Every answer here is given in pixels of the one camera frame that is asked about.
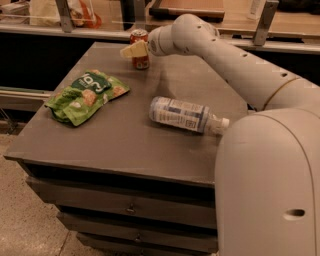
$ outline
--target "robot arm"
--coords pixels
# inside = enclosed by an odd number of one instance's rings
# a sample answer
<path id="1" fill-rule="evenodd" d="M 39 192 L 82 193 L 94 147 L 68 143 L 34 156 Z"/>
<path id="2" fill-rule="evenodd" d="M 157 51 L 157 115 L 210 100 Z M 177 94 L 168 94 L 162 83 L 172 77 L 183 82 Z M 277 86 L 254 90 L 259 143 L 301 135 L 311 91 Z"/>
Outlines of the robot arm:
<path id="1" fill-rule="evenodd" d="M 220 256 L 320 256 L 318 86 L 225 43 L 189 14 L 153 30 L 148 48 L 201 57 L 260 111 L 235 122 L 218 147 Z"/>
<path id="2" fill-rule="evenodd" d="M 213 26 L 191 14 L 153 30 L 148 48 L 156 56 L 199 56 L 258 111 L 300 106 L 320 98 L 319 90 L 305 90 L 317 87 L 311 82 L 225 43 Z"/>

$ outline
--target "green chip bag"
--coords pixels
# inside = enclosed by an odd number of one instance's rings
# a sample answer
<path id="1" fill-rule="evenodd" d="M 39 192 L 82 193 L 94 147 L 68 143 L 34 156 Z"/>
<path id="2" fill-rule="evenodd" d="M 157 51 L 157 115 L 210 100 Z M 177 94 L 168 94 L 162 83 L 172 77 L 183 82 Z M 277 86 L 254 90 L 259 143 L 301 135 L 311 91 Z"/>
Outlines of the green chip bag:
<path id="1" fill-rule="evenodd" d="M 51 97 L 49 107 L 55 120 L 79 126 L 109 100 L 128 92 L 130 88 L 119 79 L 98 70 L 88 70 L 70 86 Z"/>

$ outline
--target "table surface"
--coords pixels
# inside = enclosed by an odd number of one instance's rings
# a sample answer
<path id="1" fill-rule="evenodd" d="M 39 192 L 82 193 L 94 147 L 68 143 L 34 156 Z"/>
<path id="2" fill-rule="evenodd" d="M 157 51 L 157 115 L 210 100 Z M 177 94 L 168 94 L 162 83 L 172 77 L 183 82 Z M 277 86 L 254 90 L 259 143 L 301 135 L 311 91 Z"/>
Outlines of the table surface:
<path id="1" fill-rule="evenodd" d="M 231 124 L 247 114 L 246 103 L 198 57 L 151 57 L 136 70 L 120 57 L 126 45 L 95 43 L 60 83 L 55 93 L 86 69 L 113 75 L 131 91 L 108 102 L 74 128 L 52 119 L 42 106 L 5 153 L 7 159 L 85 171 L 120 174 L 195 186 L 214 186 L 214 165 L 221 137 L 204 136 L 152 122 L 155 96 L 211 107 Z"/>

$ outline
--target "tiled floor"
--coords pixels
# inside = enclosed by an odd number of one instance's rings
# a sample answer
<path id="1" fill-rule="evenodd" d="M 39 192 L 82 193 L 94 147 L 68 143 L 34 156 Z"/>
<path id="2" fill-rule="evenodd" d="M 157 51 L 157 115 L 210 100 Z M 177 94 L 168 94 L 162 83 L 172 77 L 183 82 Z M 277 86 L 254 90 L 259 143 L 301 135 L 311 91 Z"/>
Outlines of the tiled floor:
<path id="1" fill-rule="evenodd" d="M 28 187 L 21 167 L 3 158 L 15 137 L 0 133 L 0 256 L 124 256 L 82 245 L 59 222 L 58 210 Z"/>

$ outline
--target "drawer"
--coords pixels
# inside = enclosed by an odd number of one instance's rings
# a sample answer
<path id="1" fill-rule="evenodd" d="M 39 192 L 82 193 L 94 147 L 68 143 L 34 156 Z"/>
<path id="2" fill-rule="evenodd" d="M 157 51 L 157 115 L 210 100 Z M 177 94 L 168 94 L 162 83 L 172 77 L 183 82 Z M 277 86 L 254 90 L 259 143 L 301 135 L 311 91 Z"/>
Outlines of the drawer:
<path id="1" fill-rule="evenodd" d="M 158 199 L 147 191 L 34 177 L 27 183 L 46 203 L 216 229 L 215 209 L 187 199 Z"/>
<path id="2" fill-rule="evenodd" d="M 175 225 L 161 225 L 135 218 L 116 218 L 97 216 L 90 213 L 86 215 L 58 213 L 58 219 L 70 230 L 81 233 L 102 235 L 125 239 L 139 245 L 140 243 L 169 246 L 181 249 L 215 253 L 218 248 L 215 230 L 189 229 L 185 230 Z"/>
<path id="3" fill-rule="evenodd" d="M 132 244 L 121 239 L 78 233 L 77 238 L 84 245 L 96 248 L 119 251 L 139 256 L 212 256 L 211 253 L 194 252 L 188 250 L 174 250 L 170 247 L 153 246 L 148 244 Z"/>

